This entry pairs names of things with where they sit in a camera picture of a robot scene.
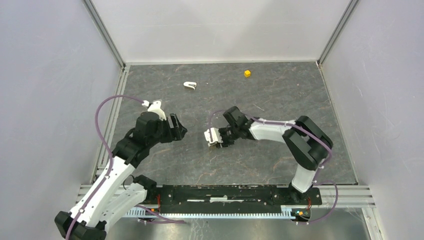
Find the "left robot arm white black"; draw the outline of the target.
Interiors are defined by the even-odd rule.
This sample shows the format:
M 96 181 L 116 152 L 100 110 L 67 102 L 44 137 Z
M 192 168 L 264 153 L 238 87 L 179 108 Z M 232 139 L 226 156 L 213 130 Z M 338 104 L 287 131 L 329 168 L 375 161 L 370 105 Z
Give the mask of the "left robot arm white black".
M 109 230 L 137 204 L 157 198 L 155 181 L 143 175 L 117 198 L 122 183 L 149 156 L 157 144 L 180 141 L 187 133 L 176 114 L 163 117 L 145 111 L 112 151 L 112 159 L 85 196 L 70 210 L 60 211 L 54 222 L 66 240 L 104 240 Z

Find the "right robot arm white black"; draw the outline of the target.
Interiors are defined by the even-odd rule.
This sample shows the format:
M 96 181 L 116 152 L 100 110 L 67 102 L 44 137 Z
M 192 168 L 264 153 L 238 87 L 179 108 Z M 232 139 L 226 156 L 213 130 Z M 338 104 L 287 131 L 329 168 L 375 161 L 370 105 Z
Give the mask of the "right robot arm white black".
M 302 204 L 317 183 L 317 175 L 332 157 L 332 140 L 308 116 L 295 120 L 267 120 L 243 113 L 237 106 L 223 112 L 227 126 L 209 126 L 204 132 L 210 147 L 224 148 L 238 139 L 274 141 L 285 144 L 297 163 L 288 185 L 289 199 Z

